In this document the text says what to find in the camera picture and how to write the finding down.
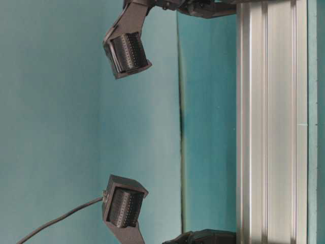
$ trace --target textured rubber pad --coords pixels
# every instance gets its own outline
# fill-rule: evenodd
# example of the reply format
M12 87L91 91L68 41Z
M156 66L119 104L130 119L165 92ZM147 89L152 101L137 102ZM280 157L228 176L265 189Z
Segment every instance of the textured rubber pad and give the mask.
M142 192L117 188L113 195L107 220L118 228L135 227L143 197Z
M127 33L112 40L122 72L148 65L138 32Z

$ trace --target teal backdrop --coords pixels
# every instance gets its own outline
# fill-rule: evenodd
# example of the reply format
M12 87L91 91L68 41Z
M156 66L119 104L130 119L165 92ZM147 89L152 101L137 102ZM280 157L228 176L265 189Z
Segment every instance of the teal backdrop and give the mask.
M325 2L317 0L318 184L317 243L325 242Z
M236 16L178 15L183 230L236 231Z
M0 7L0 236L16 243L94 199L111 173L150 192L148 243L181 231L176 13L144 26L150 70L115 80L102 49L122 1L4 0ZM89 207L27 243L117 243Z

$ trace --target black cable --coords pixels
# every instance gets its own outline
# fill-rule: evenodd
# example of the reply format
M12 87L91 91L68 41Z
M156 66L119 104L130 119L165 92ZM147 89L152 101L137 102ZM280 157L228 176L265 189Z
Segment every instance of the black cable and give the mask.
M30 234L28 234L26 237L24 237L23 239L21 239L19 242L17 242L17 244L23 244L24 242L26 242L28 239L30 239L31 237L33 237L34 235L36 235L37 233L39 233L41 230L44 230L45 228L51 226L51 225L54 225L55 223L61 221L61 220L64 220L66 217L69 217L70 215L74 214L75 212L85 208L85 207L88 207L88 206L91 206L93 205L94 203L97 203L97 202L100 202L102 201L102 197L98 197L90 202L87 202L85 204L82 204L80 205L79 207L76 207L74 209L72 209L71 211L67 212L65 215L62 215L60 216L59 218L55 219L55 220L52 220L42 226L40 226L39 228L37 228L36 230L34 230L33 232L31 232Z

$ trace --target teal wall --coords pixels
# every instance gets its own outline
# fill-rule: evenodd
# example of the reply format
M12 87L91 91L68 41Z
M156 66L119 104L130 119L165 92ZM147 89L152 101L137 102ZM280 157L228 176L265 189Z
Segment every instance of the teal wall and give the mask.
M178 39L176 12L153 9L142 38L153 67L115 80L101 42L121 5L1 4L3 243L100 196L110 174L148 189L147 243L180 234L181 183L184 229L235 230L235 16L179 15ZM87 208L30 243L117 243L100 211Z
M236 230L236 17L178 15L183 229Z
M1 2L1 243L101 195L102 4ZM90 207L29 243L96 243L99 219Z
M148 243L180 233L176 13L155 9L146 20L154 66L115 80L101 43L121 10L113 0L1 4L2 243L100 196L112 173L149 190L140 215ZM30 241L114 242L100 204Z
M317 243L325 242L325 2L317 1L318 182Z

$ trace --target metal frame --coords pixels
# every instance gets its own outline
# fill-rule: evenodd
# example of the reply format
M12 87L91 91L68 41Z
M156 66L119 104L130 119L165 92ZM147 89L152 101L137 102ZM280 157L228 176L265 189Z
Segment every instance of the metal frame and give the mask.
M237 243L307 243L307 0L237 6Z

